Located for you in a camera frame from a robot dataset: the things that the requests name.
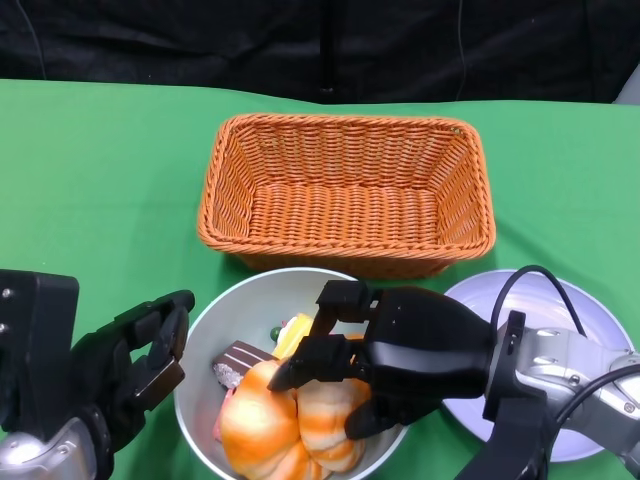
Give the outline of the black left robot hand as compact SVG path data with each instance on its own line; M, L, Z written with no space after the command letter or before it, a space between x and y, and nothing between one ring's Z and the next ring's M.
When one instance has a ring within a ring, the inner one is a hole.
M72 348L72 394L104 419L110 451L127 446L185 378L180 366L195 296L179 290L143 302Z

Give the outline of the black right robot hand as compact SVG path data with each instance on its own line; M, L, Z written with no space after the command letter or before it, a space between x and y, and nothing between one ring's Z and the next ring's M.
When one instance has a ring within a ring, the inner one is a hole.
M418 287L331 280L317 305L309 336L269 388L300 389L312 380L367 383L372 396L347 417L348 438L410 425L445 399L484 394L495 333L462 303Z

